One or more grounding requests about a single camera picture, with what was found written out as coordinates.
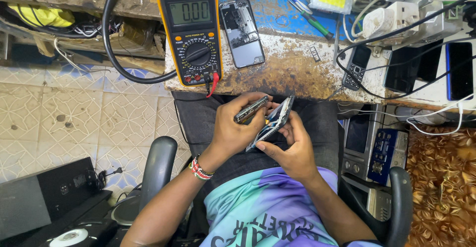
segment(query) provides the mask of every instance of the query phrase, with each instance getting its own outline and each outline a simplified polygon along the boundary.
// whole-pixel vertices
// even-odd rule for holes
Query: red and white beaded bracelet
[[[207,181],[213,176],[213,173],[206,173],[203,171],[202,167],[199,165],[199,156],[197,155],[193,158],[192,162],[188,165],[188,168],[192,171],[193,175],[200,180]]]

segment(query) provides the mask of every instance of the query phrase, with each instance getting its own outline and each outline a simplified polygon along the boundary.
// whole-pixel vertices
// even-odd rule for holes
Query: teal t-shirt
[[[318,167],[334,192],[337,176]],[[281,167],[232,179],[206,198],[210,247],[336,246],[322,225],[306,189]],[[377,241],[354,241],[347,247],[377,247]]]

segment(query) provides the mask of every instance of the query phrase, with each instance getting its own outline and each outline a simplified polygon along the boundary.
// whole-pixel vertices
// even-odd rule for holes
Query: screwdriver
[[[301,15],[311,24],[311,26],[317,28],[324,37],[330,41],[334,34],[329,32],[321,23],[319,23],[315,18],[313,18],[310,14],[306,13],[306,11],[301,10],[292,0],[288,0],[290,4],[292,4],[298,11],[300,11]]]

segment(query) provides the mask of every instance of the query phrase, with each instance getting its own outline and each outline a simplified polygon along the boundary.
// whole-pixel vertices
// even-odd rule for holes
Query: black pants
[[[194,100],[205,97],[203,93],[172,92],[172,95],[175,99],[181,100]],[[211,142],[217,108],[233,98],[235,96],[212,95],[210,98],[202,101],[176,101],[187,141],[189,143]],[[277,97],[274,98],[274,102],[279,103],[282,100],[279,101]],[[293,104],[293,110],[297,111],[307,133],[311,137],[316,165],[327,168],[337,174],[339,167],[337,104],[333,102],[316,104],[312,101],[296,99]],[[277,146],[283,149],[288,147],[285,143],[286,139],[280,133],[274,134],[268,141],[276,143]],[[207,147],[208,144],[190,145],[190,151],[193,156],[196,156]],[[243,151],[227,160],[216,171],[215,175],[205,183],[203,191],[205,195],[208,195],[213,189],[231,179],[277,166],[279,166],[277,162],[258,148],[254,148],[248,153]]]

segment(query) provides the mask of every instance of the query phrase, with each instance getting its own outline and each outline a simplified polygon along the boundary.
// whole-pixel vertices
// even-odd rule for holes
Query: yellow multimeter
[[[223,77],[218,0],[157,0],[180,83],[186,87]]]

